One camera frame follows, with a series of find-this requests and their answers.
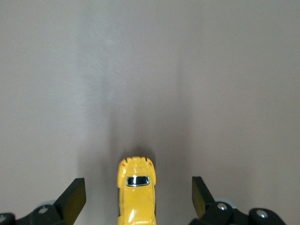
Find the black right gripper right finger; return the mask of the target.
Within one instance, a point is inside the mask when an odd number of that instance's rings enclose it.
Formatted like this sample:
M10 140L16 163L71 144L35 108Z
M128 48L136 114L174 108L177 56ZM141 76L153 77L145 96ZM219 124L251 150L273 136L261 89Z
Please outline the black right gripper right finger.
M224 200L215 200L202 177L192 177L192 202L198 218L191 225L284 225L275 212L253 208L244 214Z

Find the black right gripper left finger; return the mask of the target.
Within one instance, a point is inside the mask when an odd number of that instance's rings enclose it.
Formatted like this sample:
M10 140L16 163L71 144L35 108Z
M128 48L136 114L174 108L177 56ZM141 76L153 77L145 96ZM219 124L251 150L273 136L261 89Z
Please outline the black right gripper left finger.
M1 213L2 225L73 225L86 203L85 179L76 178L52 204L43 204L28 215L16 219L13 213Z

